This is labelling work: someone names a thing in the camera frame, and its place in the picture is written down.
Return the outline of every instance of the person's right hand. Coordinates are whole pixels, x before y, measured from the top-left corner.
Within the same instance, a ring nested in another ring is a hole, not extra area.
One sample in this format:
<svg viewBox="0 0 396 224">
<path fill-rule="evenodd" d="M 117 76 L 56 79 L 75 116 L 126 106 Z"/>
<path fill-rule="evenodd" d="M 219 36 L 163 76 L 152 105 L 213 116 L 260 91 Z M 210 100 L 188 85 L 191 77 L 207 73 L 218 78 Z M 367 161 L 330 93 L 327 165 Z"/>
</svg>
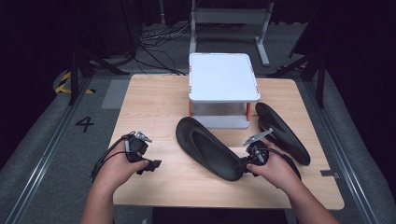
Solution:
<svg viewBox="0 0 396 224">
<path fill-rule="evenodd" d="M 284 154 L 274 143 L 269 142 L 266 145 Z M 263 176 L 268 182 L 284 191 L 289 190 L 296 184 L 302 183 L 291 167 L 280 156 L 273 152 L 270 152 L 268 162 L 265 163 L 265 165 L 258 166 L 250 163 L 247 165 L 247 168 L 252 173 Z"/>
</svg>

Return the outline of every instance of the black flip-flop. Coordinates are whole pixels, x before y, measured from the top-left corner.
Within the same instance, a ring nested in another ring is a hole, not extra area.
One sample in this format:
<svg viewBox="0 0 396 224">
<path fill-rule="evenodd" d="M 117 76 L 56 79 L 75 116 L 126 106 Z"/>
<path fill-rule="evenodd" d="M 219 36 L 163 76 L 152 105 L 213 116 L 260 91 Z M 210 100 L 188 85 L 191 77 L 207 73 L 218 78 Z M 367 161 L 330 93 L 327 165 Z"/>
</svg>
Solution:
<svg viewBox="0 0 396 224">
<path fill-rule="evenodd" d="M 229 181 L 244 174 L 246 165 L 241 159 L 196 119 L 181 119 L 176 137 L 183 150 L 213 174 Z"/>
<path fill-rule="evenodd" d="M 285 121 L 267 104 L 256 104 L 256 113 L 259 116 L 259 127 L 262 131 L 270 128 L 274 131 L 265 136 L 282 150 L 288 152 L 301 165 L 309 165 L 311 157 L 304 145 L 294 134 Z"/>
</svg>

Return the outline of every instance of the hand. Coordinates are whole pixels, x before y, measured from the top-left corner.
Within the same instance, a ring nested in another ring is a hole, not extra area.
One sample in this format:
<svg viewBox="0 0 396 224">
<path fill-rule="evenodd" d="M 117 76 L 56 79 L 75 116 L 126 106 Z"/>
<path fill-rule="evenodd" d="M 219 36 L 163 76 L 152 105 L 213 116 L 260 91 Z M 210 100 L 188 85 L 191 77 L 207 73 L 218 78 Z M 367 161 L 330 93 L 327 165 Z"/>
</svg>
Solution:
<svg viewBox="0 0 396 224">
<path fill-rule="evenodd" d="M 125 141 L 120 141 L 113 150 L 106 156 L 110 156 L 125 151 Z M 124 184 L 135 172 L 144 169 L 149 164 L 148 161 L 137 161 L 130 163 L 125 153 L 113 156 L 102 166 L 98 176 L 93 182 L 94 185 L 101 186 L 101 189 L 114 192 L 119 186 Z"/>
<path fill-rule="evenodd" d="M 266 145 L 280 153 L 285 153 L 274 143 L 270 142 Z M 268 162 L 265 163 L 265 165 L 258 166 L 250 163 L 247 165 L 247 168 L 252 173 L 263 176 L 268 182 L 284 191 L 292 188 L 296 184 L 302 183 L 291 167 L 280 156 L 273 152 L 270 152 Z"/>
</svg>

